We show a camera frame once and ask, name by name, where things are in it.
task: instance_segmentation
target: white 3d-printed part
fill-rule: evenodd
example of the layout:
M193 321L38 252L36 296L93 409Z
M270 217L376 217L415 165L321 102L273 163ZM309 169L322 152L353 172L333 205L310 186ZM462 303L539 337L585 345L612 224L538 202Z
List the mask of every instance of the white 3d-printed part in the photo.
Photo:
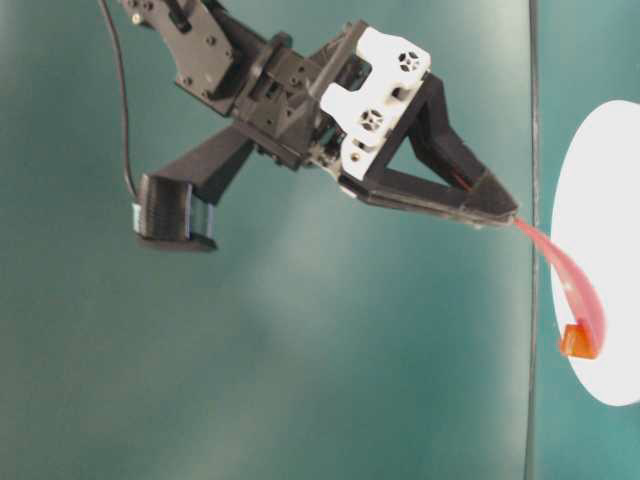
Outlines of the white 3d-printed part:
M365 82L354 92L332 83L320 108L346 133L342 169L362 180L430 71L431 56L404 38L372 27L360 37L356 55L371 65Z
M600 356L571 358L596 399L612 405L640 401L640 105L598 107L578 129L560 173L551 239L582 267L599 294L607 329ZM575 323L558 277L553 303L560 332Z

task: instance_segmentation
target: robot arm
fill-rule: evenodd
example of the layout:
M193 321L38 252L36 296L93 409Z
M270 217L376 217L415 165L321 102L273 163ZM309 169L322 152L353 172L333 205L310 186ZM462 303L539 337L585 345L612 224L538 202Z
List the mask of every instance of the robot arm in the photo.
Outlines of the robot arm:
M443 83L411 42L359 21L305 58L289 35L266 41L214 0L123 0L123 7L134 24L163 37L176 84L234 119L143 176L134 229L146 245L214 249L211 210L254 147L292 170L319 166L371 205L478 225L512 222L516 203L451 128ZM406 138L448 186L389 168Z

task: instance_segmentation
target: hole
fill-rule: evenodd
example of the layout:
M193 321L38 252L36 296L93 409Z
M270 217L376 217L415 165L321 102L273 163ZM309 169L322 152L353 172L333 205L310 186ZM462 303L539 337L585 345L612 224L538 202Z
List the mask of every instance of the hole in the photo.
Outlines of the hole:
M401 102L404 102L409 97L409 93L409 90L398 87L391 93L391 96L400 100Z
M269 90L267 90L267 93L265 93L265 96L267 98L273 98L273 96L276 94L277 91L278 91L278 84L276 82L273 82L269 87Z

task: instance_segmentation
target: orange block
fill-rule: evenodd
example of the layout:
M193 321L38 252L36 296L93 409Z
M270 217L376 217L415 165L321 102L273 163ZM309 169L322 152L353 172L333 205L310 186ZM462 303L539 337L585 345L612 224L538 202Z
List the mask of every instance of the orange block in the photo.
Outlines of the orange block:
M560 351L568 357L593 360L598 356L582 325L567 325L559 344Z

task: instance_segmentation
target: white bracket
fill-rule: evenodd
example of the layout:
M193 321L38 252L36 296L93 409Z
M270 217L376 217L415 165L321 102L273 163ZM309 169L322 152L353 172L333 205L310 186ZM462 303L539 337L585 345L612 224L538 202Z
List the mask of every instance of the white bracket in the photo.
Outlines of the white bracket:
M346 133L340 151L343 171L363 180L429 73L431 56L372 27L360 37L355 53L371 65L371 73L354 92L329 85L320 108Z

